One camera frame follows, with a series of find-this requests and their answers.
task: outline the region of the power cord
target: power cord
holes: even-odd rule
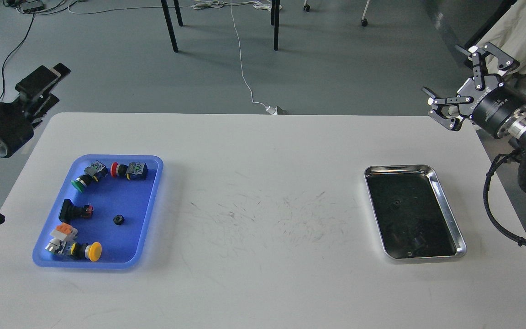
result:
[[[73,3],[68,5],[67,9],[68,9],[68,11],[70,13],[75,13],[77,15],[90,15],[90,14],[93,14],[93,13],[104,13],[104,12],[112,12],[112,11],[125,11],[125,10],[129,10],[129,9],[161,8],[161,6],[148,6],[148,7],[115,8],[115,9],[107,9],[107,10],[98,11],[98,12],[73,12],[72,10],[70,10],[70,8],[72,8],[77,2],[79,2],[79,1],[75,0],[75,2],[73,2]],[[192,6],[180,6],[180,8],[192,8]]]
[[[234,14],[232,13],[232,6],[234,6],[234,4],[232,3],[232,0],[230,0],[229,2],[229,6],[230,6],[230,15],[232,17],[232,26],[234,27],[234,31],[235,33],[237,34],[237,40],[238,40],[238,58],[239,58],[239,62],[241,63],[241,76],[242,76],[242,80],[245,82],[247,88],[249,88],[249,92],[251,93],[251,102],[253,104],[260,104],[262,105],[265,110],[267,112],[269,112],[270,114],[277,114],[277,109],[274,109],[272,108],[271,106],[266,106],[265,104],[261,103],[261,102],[255,102],[255,100],[253,99],[253,90],[251,89],[251,86],[249,86],[249,84],[247,83],[247,79],[245,79],[245,73],[244,73],[244,70],[242,69],[242,50],[241,50],[241,38],[238,36],[238,31],[237,31],[237,25],[235,23],[235,20],[234,20]]]
[[[221,0],[194,0],[195,2],[198,2],[197,4],[193,4],[192,8],[196,10],[206,9],[206,8],[223,8],[225,6],[243,6],[243,5],[250,5],[253,4],[253,8],[258,10],[266,10],[271,11],[271,1],[266,0],[266,3],[263,3],[262,1],[244,1],[244,2],[226,2]]]
[[[22,45],[23,43],[26,41],[27,39],[27,35],[30,34],[30,30],[32,29],[32,24],[34,23],[34,18],[36,17],[36,14],[32,14],[32,21],[30,21],[30,25],[29,27],[27,28],[27,32],[26,32],[26,35],[23,37],[23,39],[21,40],[21,42],[19,43],[19,45],[17,45],[16,48],[14,48],[9,54],[8,56],[5,58],[4,60],[4,64],[1,66],[1,79],[3,81],[3,85],[4,85],[4,88],[3,88],[3,91],[1,92],[1,96],[0,96],[0,102],[4,99],[4,96],[5,96],[5,74],[4,74],[4,70],[5,70],[5,65],[7,64],[7,61],[9,60],[10,56],[12,56],[12,54],[14,54],[14,52],[16,52],[16,50],[18,50]]]

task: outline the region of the metal tray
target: metal tray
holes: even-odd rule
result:
[[[374,217],[394,260],[464,256],[466,244],[436,172],[424,164],[365,170]]]

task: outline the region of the chair leg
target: chair leg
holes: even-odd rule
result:
[[[275,25],[275,0],[271,0],[271,25]]]
[[[167,0],[161,0],[161,7],[163,8],[163,16],[165,16],[165,23],[168,26],[169,39],[172,42],[172,48],[174,49],[174,53],[177,53],[178,44],[176,42],[176,35],[174,35],[174,27],[172,25],[172,18],[169,16]]]
[[[184,23],[182,22],[182,13],[180,12],[180,3],[178,0],[174,0],[174,7],[176,8],[176,16],[178,17],[178,25],[180,27],[184,26]]]
[[[273,50],[278,49],[278,43],[279,43],[279,0],[275,0],[275,31],[274,31],[274,38],[273,38]]]

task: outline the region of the scratch marks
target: scratch marks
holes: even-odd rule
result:
[[[106,311],[102,311],[102,312],[94,312],[92,314],[89,314],[87,316],[84,317],[83,320],[86,320],[90,317],[93,317],[93,316],[100,316],[102,314],[109,314],[109,313],[113,313],[113,312],[117,312],[117,311],[121,311],[121,310],[125,310],[124,308],[111,308],[109,310],[106,310]]]
[[[239,175],[240,177],[243,177],[243,178],[249,179],[249,177],[247,177],[246,175],[241,174],[241,173],[238,172],[238,171],[234,171],[234,173],[237,174],[237,175]]]
[[[54,323],[54,325],[52,327],[50,327],[50,329],[53,329],[54,327],[56,327],[56,325],[58,325],[58,323],[60,323],[60,321],[62,321],[62,319],[60,319],[56,323]]]
[[[345,243],[343,237],[348,223],[334,215],[338,202],[330,200],[326,191],[310,194],[283,197],[278,209],[281,217],[274,223],[275,229],[290,246]]]

